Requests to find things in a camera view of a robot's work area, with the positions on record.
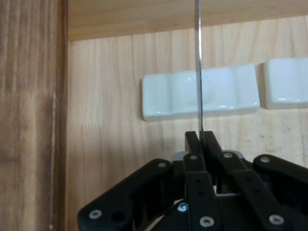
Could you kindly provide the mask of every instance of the metal screw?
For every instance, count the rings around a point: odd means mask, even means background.
[[[205,216],[200,219],[200,225],[202,227],[207,228],[213,226],[214,224],[215,224],[214,219],[212,219],[211,217]]]
[[[268,157],[262,157],[260,160],[264,163],[270,162],[270,159]]]
[[[276,214],[272,214],[269,217],[270,223],[273,225],[282,225],[284,224],[284,219],[282,216],[276,215]]]
[[[188,204],[185,203],[185,202],[179,204],[179,206],[178,206],[178,211],[180,211],[180,212],[186,212],[187,209],[188,209]]]
[[[190,159],[191,160],[196,160],[196,159],[198,159],[198,157],[196,155],[191,155]]]
[[[95,209],[89,213],[90,219],[97,219],[102,215],[102,212],[99,209]]]
[[[224,153],[223,156],[225,158],[231,158],[233,155],[232,155],[232,153]]]
[[[164,163],[164,162],[160,162],[160,163],[158,164],[158,166],[159,166],[159,167],[166,167],[166,166],[167,166],[167,164],[166,164],[166,163]]]

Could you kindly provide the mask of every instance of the thin metal rod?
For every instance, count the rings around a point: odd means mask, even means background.
[[[200,0],[195,0],[194,30],[195,30],[195,58],[196,58],[196,82],[198,100],[199,140],[201,147],[205,146],[204,122],[203,122],[203,94],[202,94],[202,45],[201,45],[201,12]]]

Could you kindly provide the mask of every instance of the white ceramic chopstick rest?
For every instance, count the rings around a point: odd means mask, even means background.
[[[271,59],[265,64],[268,109],[308,107],[308,58]]]
[[[254,113],[260,107],[253,64],[202,70],[205,116]],[[146,121],[197,118],[195,71],[146,75],[142,80]]]

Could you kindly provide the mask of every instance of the bolt hole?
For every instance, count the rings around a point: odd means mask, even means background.
[[[202,190],[200,190],[200,191],[198,192],[198,194],[199,194],[200,196],[204,196],[204,195],[205,195],[205,192],[202,191]]]
[[[124,221],[126,218],[125,216],[125,213],[123,212],[114,212],[112,215],[111,215],[111,219],[115,222],[122,222]]]

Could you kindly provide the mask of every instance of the wooden board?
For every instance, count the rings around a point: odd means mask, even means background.
[[[308,167],[308,109],[264,106],[263,63],[308,56],[308,16],[209,26],[202,29],[205,67],[256,64],[262,108],[255,114],[212,117],[224,149],[249,161],[273,154]],[[77,212],[153,158],[184,150],[184,132],[197,120],[145,122],[145,74],[194,69],[192,29],[75,41],[69,52],[66,230],[77,230]]]
[[[61,0],[0,1],[0,231],[63,230],[65,15]]]
[[[194,0],[68,0],[69,38],[114,37],[193,27]],[[204,26],[304,15],[307,0],[202,0]]]

